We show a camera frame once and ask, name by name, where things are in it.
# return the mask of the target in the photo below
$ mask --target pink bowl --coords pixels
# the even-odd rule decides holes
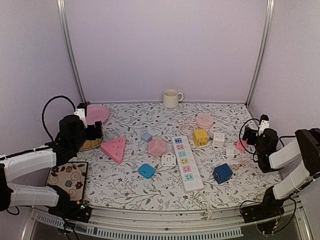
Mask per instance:
[[[104,123],[110,115],[110,110],[106,106],[88,106],[86,111],[86,123],[94,125],[95,122]]]

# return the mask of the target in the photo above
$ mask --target mug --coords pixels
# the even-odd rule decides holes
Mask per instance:
[[[184,94],[173,89],[168,89],[163,92],[163,106],[166,108],[175,108],[179,102],[184,99]]]

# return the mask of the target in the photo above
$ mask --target wall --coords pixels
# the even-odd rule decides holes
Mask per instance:
[[[267,1],[68,0],[72,46],[91,102],[240,102],[248,94]]]
[[[56,95],[78,94],[72,77],[55,0],[0,2],[0,155],[38,147],[50,139],[41,124],[46,101]],[[52,102],[46,124],[52,135],[59,120],[72,113],[68,102]],[[18,182],[40,184],[46,172],[24,176]],[[27,218],[0,213],[0,239],[19,239]]]
[[[265,59],[251,110],[269,115],[281,135],[320,127],[320,2],[275,1]],[[300,194],[314,239],[320,239],[320,181]]]

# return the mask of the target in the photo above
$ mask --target small blue block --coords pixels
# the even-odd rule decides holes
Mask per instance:
[[[230,169],[230,167],[226,163],[222,164],[220,166],[217,166],[213,170],[213,177],[218,184],[222,184],[222,183],[228,181],[231,178],[232,174],[234,174],[234,173],[232,172],[232,170]]]
[[[139,169],[138,173],[140,173],[142,176],[144,176],[146,179],[150,179],[154,174],[156,170],[150,166],[149,164],[143,164]]]
[[[148,143],[150,141],[150,139],[152,138],[152,135],[145,132],[144,134],[142,134],[141,136],[141,140],[145,141],[146,143]]]

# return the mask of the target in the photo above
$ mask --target vent grille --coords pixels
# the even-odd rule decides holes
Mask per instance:
[[[37,214],[36,220],[38,222],[63,229],[64,221],[53,217]],[[152,233],[132,233],[121,232],[115,230],[108,230],[101,227],[87,226],[85,232],[81,234],[90,235],[94,237],[100,237],[108,240],[223,240],[242,237],[242,231],[240,227],[234,227],[226,230],[210,231],[203,233],[172,233],[172,234],[152,234]]]

